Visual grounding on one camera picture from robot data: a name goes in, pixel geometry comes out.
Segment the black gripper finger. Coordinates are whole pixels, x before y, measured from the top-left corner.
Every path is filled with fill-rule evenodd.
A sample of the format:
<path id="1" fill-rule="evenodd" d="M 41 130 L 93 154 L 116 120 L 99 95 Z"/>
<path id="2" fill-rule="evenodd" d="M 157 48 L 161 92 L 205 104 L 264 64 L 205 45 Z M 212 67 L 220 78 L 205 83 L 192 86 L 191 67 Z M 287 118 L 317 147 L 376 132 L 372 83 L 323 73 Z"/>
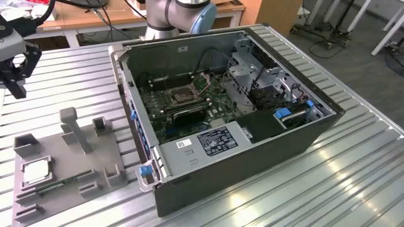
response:
<path id="1" fill-rule="evenodd" d="M 24 61 L 16 67 L 12 63 L 12 79 L 11 79 L 11 93 L 16 99 L 25 98 L 25 89 L 24 89 L 24 81 L 31 77 L 32 72 L 36 68 L 41 57 L 41 49 L 36 44 L 25 44 L 25 51 L 23 52 L 25 57 Z"/>
<path id="2" fill-rule="evenodd" d="M 11 79 L 13 79 L 13 72 L 11 70 L 0 70 L 0 88 L 11 89 Z"/>

